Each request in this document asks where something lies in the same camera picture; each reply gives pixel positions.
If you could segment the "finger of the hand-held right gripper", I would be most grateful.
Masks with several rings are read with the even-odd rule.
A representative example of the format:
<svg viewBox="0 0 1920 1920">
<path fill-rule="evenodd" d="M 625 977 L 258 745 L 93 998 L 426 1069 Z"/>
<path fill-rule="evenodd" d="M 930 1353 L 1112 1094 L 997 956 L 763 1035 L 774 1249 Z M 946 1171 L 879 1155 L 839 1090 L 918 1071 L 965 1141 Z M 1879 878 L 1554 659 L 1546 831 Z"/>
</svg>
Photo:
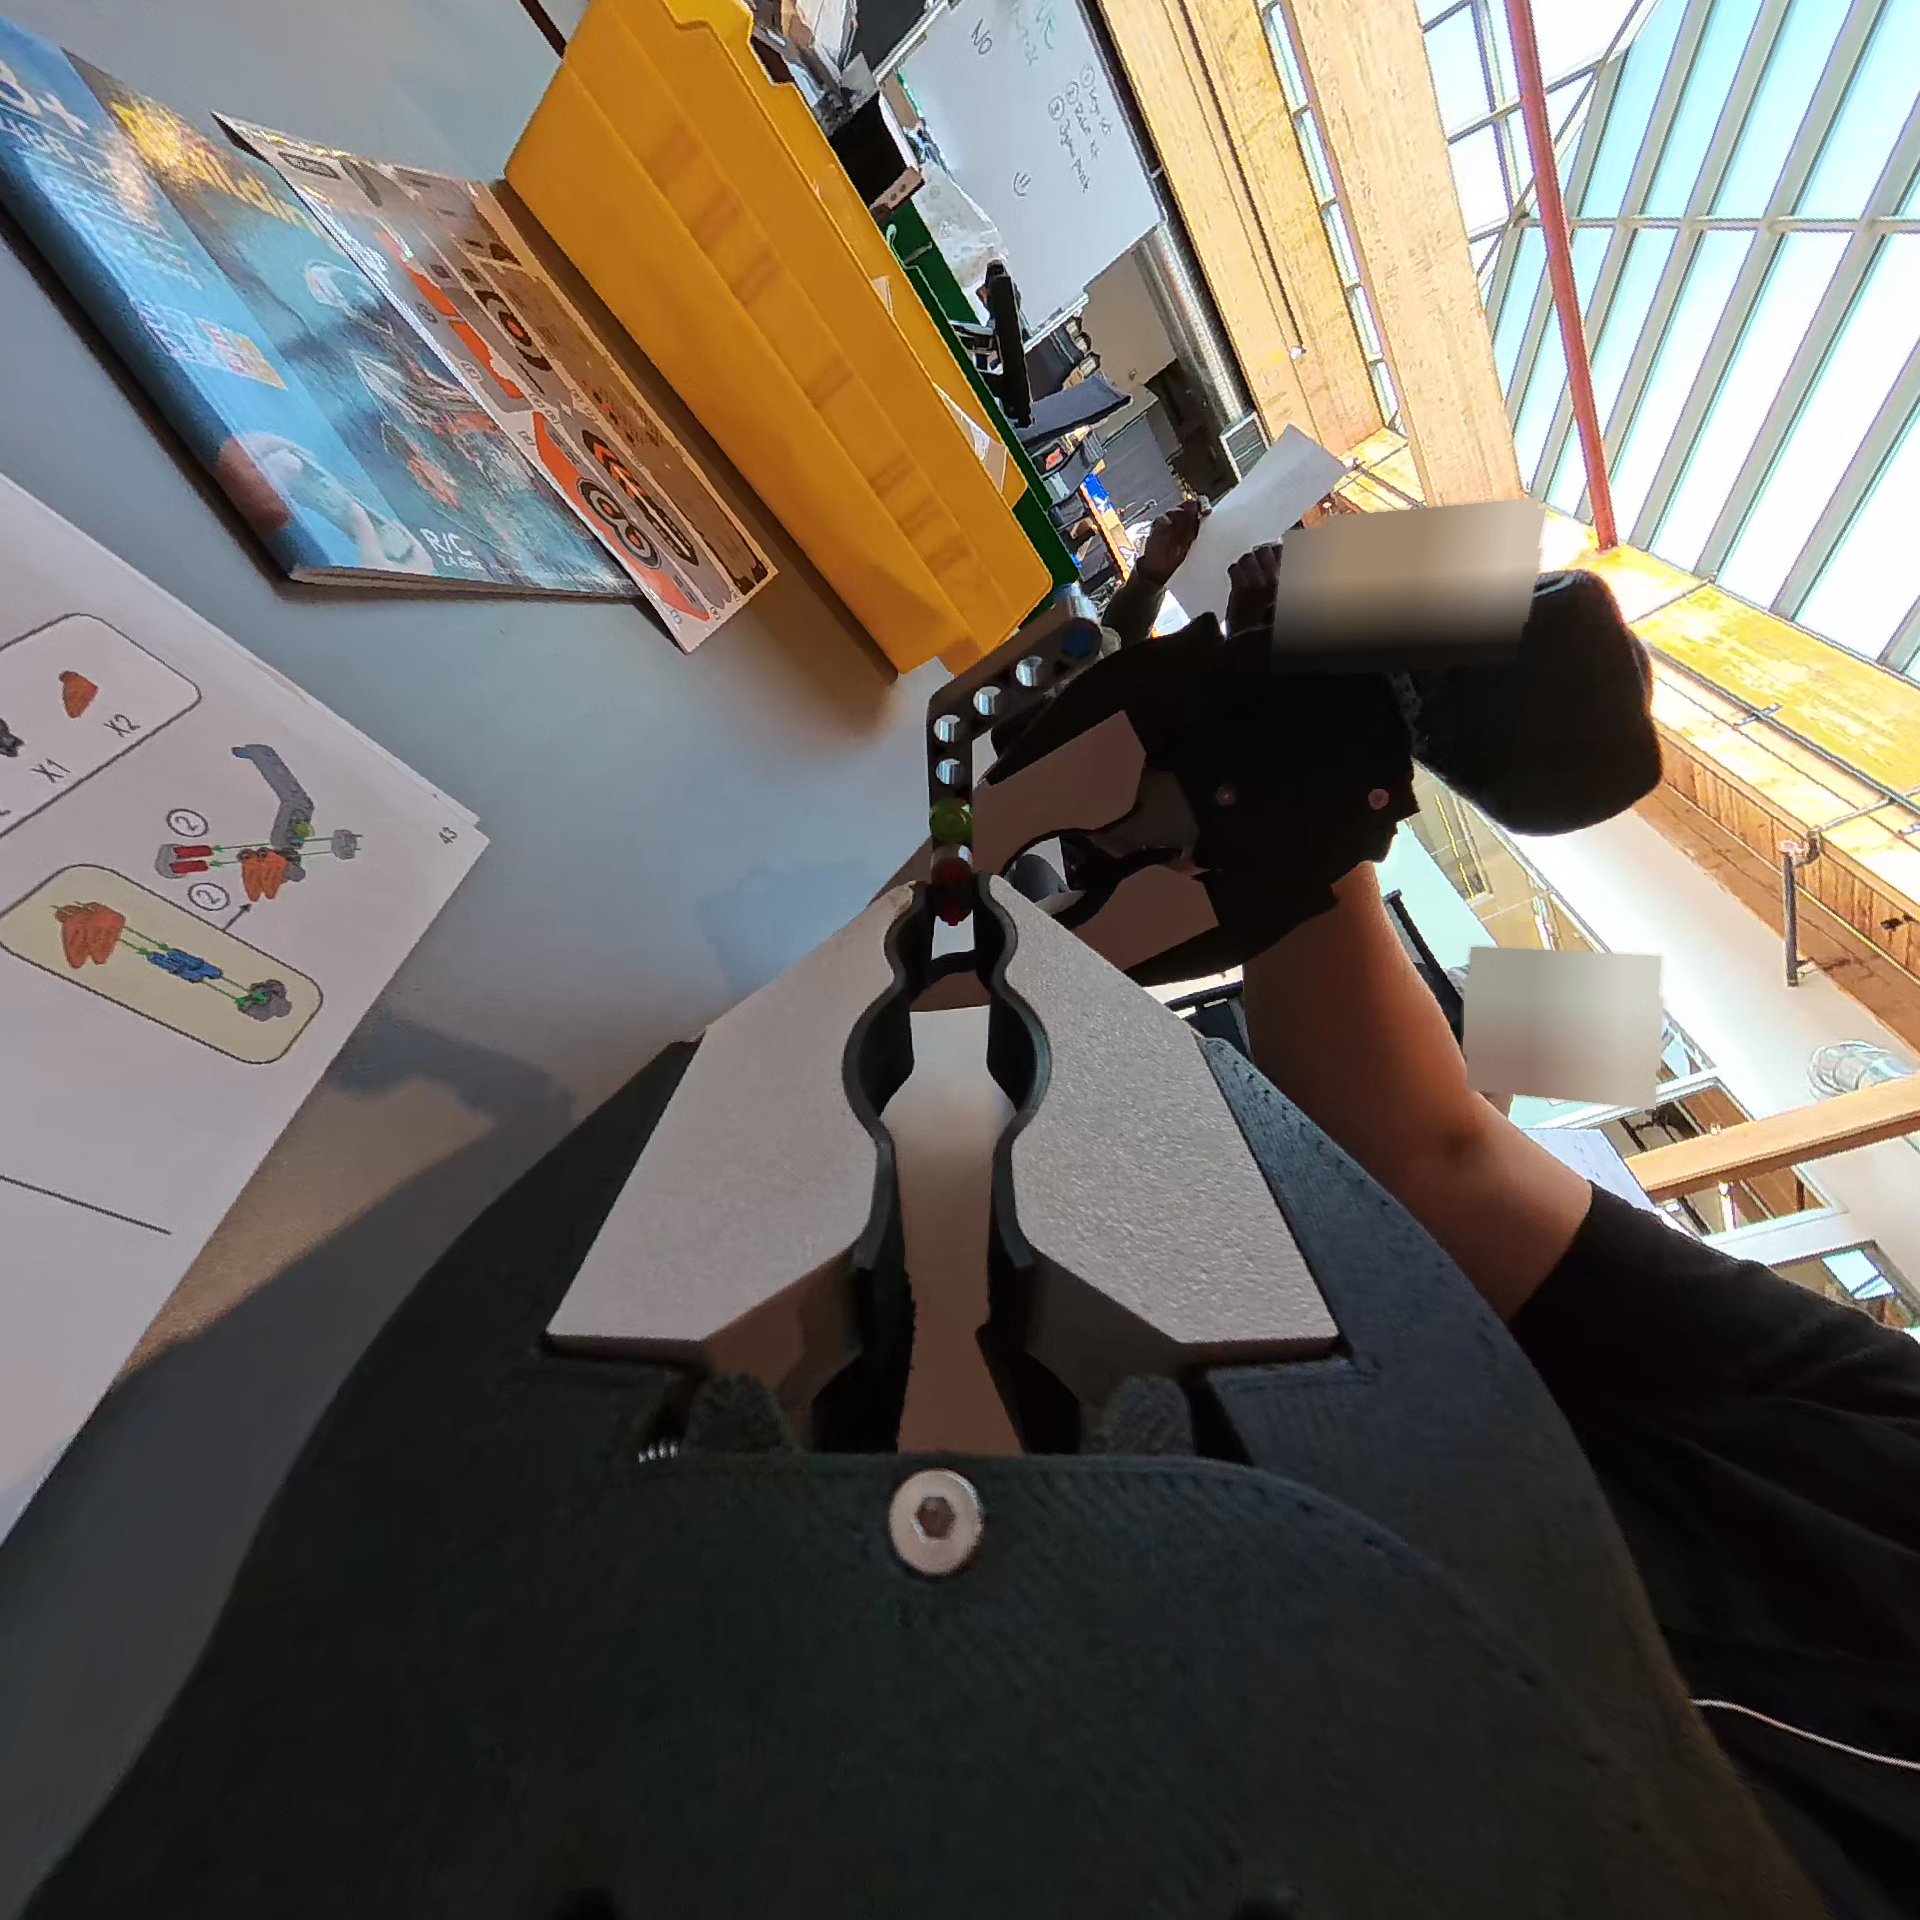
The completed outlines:
<svg viewBox="0 0 1920 1920">
<path fill-rule="evenodd" d="M 1215 977 L 1215 901 L 1194 875 L 1067 857 L 1067 886 L 1038 910 L 1127 977 Z"/>
<path fill-rule="evenodd" d="M 975 871 L 1005 875 L 1025 849 L 1063 831 L 1106 831 L 1136 811 L 1144 748 L 1134 719 L 1106 715 L 1089 732 L 1035 759 L 1017 773 L 975 787 Z"/>
</svg>

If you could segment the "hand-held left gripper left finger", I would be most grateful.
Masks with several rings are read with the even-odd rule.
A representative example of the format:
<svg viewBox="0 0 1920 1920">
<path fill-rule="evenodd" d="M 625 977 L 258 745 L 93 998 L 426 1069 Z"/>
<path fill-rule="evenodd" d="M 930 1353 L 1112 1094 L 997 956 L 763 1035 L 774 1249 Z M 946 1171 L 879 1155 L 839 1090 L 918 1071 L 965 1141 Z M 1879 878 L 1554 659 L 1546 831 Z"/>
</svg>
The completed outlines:
<svg viewBox="0 0 1920 1920">
<path fill-rule="evenodd" d="M 750 1375 L 816 1447 L 895 1447 L 912 1295 L 881 1112 L 912 1075 L 923 886 L 718 1017 L 548 1342 Z"/>
</svg>

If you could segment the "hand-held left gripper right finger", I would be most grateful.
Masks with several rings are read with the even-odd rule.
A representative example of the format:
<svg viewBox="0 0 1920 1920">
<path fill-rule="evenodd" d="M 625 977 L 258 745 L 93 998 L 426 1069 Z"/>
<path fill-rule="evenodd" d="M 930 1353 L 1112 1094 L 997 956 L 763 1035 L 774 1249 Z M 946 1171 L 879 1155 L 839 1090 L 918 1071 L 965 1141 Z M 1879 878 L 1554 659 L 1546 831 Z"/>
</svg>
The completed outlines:
<svg viewBox="0 0 1920 1920">
<path fill-rule="evenodd" d="M 1127 1376 L 1325 1362 L 1341 1326 L 1205 1036 L 1006 884 L 977 886 L 991 1075 L 987 1368 L 1025 1452 Z"/>
</svg>

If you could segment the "dark grey angled toy beam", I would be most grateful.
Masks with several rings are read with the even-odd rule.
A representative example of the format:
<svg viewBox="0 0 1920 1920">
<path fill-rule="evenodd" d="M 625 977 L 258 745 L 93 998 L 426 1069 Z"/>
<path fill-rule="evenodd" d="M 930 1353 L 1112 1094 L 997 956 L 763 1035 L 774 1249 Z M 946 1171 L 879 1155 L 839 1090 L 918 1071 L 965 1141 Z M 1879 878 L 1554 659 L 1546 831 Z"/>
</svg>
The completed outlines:
<svg viewBox="0 0 1920 1920">
<path fill-rule="evenodd" d="M 1077 670 L 1053 659 L 1059 630 L 1067 621 L 1095 621 L 1067 605 L 1049 605 L 1022 626 L 1017 639 L 993 644 L 987 659 L 951 674 L 924 702 L 924 805 L 975 801 L 975 742 L 1025 719 Z"/>
</svg>

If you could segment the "person's right forearm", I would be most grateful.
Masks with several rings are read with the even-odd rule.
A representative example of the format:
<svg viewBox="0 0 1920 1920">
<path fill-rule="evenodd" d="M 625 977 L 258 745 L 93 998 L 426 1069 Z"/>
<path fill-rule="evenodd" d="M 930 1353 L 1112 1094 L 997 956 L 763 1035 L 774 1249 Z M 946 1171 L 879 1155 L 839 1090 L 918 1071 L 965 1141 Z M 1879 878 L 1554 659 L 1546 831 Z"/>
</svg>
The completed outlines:
<svg viewBox="0 0 1920 1920">
<path fill-rule="evenodd" d="M 1373 865 L 1341 878 L 1331 901 L 1246 966 L 1251 1062 L 1511 1321 L 1569 1255 L 1592 1186 L 1469 1090 Z"/>
</svg>

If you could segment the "white paper sheet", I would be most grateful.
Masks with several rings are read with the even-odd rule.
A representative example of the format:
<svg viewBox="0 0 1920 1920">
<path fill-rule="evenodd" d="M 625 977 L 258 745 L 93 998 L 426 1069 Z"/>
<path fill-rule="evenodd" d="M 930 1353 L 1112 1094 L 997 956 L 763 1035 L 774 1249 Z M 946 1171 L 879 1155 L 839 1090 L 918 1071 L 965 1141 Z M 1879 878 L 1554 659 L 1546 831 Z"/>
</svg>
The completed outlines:
<svg viewBox="0 0 1920 1920">
<path fill-rule="evenodd" d="M 1344 457 L 1283 427 L 1277 444 L 1203 522 L 1187 559 L 1167 582 L 1167 605 L 1187 621 L 1229 617 L 1229 568 L 1251 545 L 1283 541 L 1344 478 Z"/>
</svg>

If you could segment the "dark office chair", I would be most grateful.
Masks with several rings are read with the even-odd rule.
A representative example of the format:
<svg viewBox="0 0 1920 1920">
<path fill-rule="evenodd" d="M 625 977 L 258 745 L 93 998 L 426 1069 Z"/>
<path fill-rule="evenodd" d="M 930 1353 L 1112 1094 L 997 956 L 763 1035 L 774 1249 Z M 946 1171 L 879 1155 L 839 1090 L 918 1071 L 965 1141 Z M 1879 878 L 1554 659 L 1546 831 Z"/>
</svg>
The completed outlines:
<svg viewBox="0 0 1920 1920">
<path fill-rule="evenodd" d="M 975 370 L 982 370 L 1022 449 L 1053 444 L 1134 406 L 1134 394 L 1101 373 L 1099 353 L 1067 325 L 1025 343 L 1022 289 L 997 258 L 991 258 L 977 300 L 987 321 L 965 334 Z"/>
</svg>

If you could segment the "green plastic bin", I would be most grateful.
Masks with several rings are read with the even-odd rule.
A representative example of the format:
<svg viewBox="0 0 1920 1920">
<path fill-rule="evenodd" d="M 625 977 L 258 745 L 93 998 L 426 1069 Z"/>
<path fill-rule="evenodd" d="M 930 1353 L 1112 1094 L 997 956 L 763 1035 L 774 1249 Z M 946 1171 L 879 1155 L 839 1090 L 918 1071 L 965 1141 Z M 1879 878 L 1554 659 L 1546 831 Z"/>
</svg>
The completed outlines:
<svg viewBox="0 0 1920 1920">
<path fill-rule="evenodd" d="M 1043 490 L 1043 474 L 1028 459 L 1017 427 L 1006 423 L 991 377 L 977 370 L 975 350 L 962 339 L 962 325 L 975 321 L 975 300 L 962 293 L 962 280 L 951 277 L 946 258 L 939 254 L 939 245 L 935 245 L 924 221 L 918 215 L 912 200 L 881 221 L 881 235 L 895 250 L 903 277 L 912 280 L 924 315 L 943 332 L 943 339 L 946 339 L 962 373 L 971 377 L 975 394 L 982 401 L 987 427 L 993 430 L 993 438 L 1006 454 L 1006 502 L 1013 502 L 1025 540 L 1043 556 L 1049 590 L 1077 590 L 1082 587 L 1082 568 L 1077 568 L 1074 545 L 1063 541 L 1053 516 L 1049 516 L 1049 499 Z"/>
</svg>

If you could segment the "open white instruction booklet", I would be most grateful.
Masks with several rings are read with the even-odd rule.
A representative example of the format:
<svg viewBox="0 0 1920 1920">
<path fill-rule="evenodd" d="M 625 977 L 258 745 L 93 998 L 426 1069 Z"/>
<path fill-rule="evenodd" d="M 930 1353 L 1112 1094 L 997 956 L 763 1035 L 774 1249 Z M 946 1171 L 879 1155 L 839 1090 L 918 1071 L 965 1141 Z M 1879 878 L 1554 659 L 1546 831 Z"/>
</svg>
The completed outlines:
<svg viewBox="0 0 1920 1920">
<path fill-rule="evenodd" d="M 486 835 L 6 478 L 0 1528 Z"/>
</svg>

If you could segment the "printed sticker sheet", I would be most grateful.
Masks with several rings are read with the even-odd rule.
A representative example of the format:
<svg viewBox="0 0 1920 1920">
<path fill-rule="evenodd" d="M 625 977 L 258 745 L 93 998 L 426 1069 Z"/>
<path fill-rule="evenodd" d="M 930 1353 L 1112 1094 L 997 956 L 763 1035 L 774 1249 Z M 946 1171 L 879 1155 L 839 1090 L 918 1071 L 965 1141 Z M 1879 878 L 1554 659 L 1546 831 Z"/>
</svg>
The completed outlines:
<svg viewBox="0 0 1920 1920">
<path fill-rule="evenodd" d="M 695 654 L 774 562 L 699 457 L 651 407 L 497 191 L 314 145 L 227 112 L 221 127 L 276 167 L 388 304 L 466 384 L 563 508 Z"/>
</svg>

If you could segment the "yellow plastic bin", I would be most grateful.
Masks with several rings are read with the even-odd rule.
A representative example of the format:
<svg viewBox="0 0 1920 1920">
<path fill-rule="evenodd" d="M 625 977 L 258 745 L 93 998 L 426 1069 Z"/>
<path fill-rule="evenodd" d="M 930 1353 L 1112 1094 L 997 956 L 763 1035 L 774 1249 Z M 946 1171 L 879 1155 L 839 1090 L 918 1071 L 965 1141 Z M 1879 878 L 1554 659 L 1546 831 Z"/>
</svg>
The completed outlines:
<svg viewBox="0 0 1920 1920">
<path fill-rule="evenodd" d="M 991 401 L 747 6 L 590 6 L 508 186 L 893 669 L 1049 593 Z"/>
</svg>

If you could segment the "red ceiling pipe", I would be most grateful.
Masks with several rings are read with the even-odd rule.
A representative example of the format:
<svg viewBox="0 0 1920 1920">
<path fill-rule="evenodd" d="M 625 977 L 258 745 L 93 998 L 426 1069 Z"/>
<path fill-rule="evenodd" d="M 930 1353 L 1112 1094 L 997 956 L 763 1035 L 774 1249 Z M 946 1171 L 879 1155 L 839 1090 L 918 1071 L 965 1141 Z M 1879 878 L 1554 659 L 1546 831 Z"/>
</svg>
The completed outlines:
<svg viewBox="0 0 1920 1920">
<path fill-rule="evenodd" d="M 1569 401 L 1573 401 L 1573 423 L 1575 423 L 1575 438 L 1580 438 L 1592 535 L 1599 535 L 1599 551 L 1616 551 L 1621 516 L 1616 516 L 1616 490 L 1612 490 L 1599 394 L 1592 394 L 1592 357 L 1588 357 L 1580 289 L 1575 289 L 1569 200 L 1565 200 L 1558 158 L 1554 158 L 1550 85 L 1542 73 L 1531 6 L 1505 0 L 1501 12 L 1505 12 L 1511 55 L 1514 55 L 1524 140 L 1529 140 L 1529 163 L 1531 163 L 1531 200 L 1538 200 L 1538 221 L 1542 221 L 1542 235 L 1546 235 L 1550 304 L 1554 304 L 1554 321 L 1558 321 L 1558 339 L 1565 339 L 1565 357 L 1569 357 Z"/>
</svg>

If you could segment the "whiteboard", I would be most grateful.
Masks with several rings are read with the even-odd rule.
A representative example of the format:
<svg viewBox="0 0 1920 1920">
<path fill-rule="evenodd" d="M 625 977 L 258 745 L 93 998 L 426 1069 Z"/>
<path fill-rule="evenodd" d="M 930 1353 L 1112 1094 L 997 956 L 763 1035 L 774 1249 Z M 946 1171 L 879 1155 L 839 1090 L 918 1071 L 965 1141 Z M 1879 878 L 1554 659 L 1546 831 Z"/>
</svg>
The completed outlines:
<svg viewBox="0 0 1920 1920">
<path fill-rule="evenodd" d="M 946 9 L 902 70 L 957 186 L 993 221 L 1028 334 L 1095 304 L 1095 350 L 1141 384 L 1173 363 L 1136 245 L 1159 228 L 1117 77 L 1074 0 Z"/>
</svg>

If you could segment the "person's black shirt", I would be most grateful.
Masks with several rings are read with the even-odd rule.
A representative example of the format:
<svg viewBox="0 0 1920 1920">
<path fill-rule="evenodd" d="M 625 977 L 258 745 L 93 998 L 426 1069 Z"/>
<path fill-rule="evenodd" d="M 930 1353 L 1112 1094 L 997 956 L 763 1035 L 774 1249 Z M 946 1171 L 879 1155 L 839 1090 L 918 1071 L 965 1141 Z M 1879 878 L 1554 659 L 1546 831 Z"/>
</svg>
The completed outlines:
<svg viewBox="0 0 1920 1920">
<path fill-rule="evenodd" d="M 1511 1319 L 1743 1788 L 1834 1917 L 1920 1912 L 1920 1353 L 1592 1186 Z"/>
</svg>

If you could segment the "blue cover instruction booklet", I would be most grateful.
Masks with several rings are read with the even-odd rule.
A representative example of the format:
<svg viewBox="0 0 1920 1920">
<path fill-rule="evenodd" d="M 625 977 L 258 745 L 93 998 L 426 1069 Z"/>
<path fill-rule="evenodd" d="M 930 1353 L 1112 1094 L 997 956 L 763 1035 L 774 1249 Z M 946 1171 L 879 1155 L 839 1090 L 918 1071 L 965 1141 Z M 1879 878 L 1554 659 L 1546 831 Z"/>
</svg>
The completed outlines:
<svg viewBox="0 0 1920 1920">
<path fill-rule="evenodd" d="M 0 195 L 291 582 L 636 598 L 263 158 L 8 18 Z"/>
</svg>

